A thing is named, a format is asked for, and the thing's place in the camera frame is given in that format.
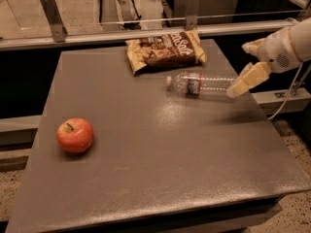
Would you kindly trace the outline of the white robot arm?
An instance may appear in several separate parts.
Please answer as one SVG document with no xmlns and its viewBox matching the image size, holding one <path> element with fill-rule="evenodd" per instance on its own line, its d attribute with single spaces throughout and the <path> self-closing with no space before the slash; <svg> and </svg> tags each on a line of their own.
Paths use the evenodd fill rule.
<svg viewBox="0 0 311 233">
<path fill-rule="evenodd" d="M 258 59 L 248 63 L 227 89 L 230 98 L 238 97 L 267 81 L 271 73 L 281 74 L 298 68 L 311 59 L 311 18 L 284 27 L 265 38 L 245 43 L 244 52 Z"/>
</svg>

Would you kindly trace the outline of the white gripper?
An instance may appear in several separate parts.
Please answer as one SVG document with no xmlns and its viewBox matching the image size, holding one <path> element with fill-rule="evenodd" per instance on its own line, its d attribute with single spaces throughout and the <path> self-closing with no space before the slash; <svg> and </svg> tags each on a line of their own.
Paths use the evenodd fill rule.
<svg viewBox="0 0 311 233">
<path fill-rule="evenodd" d="M 296 27 L 285 27 L 265 39 L 260 38 L 242 45 L 242 50 L 257 55 L 261 62 L 248 63 L 237 79 L 227 89 L 230 98 L 236 98 L 250 89 L 264 83 L 273 73 L 284 73 L 297 68 L 302 60 L 296 53 Z"/>
</svg>

